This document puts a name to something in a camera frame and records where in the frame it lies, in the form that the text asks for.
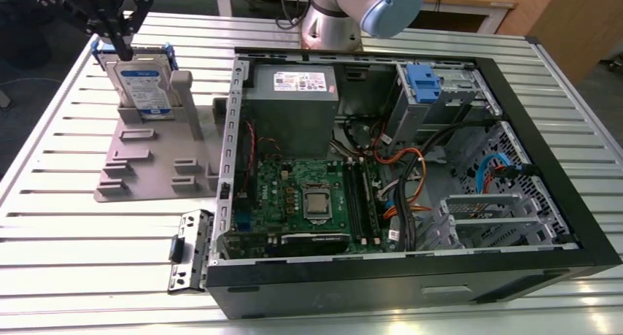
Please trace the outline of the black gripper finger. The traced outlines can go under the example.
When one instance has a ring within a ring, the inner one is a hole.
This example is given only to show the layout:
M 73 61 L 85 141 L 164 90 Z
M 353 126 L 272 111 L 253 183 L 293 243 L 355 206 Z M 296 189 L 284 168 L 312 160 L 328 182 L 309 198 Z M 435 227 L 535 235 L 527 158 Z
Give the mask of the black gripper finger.
M 133 4 L 133 10 L 129 14 L 124 14 L 124 10 L 120 9 L 118 29 L 116 30 L 116 52 L 122 61 L 129 61 L 133 57 L 132 37 L 138 32 L 153 5 L 153 0 L 129 1 Z
M 96 34 L 116 50 L 118 20 L 90 21 L 89 0 L 37 0 L 37 3 L 85 34 Z

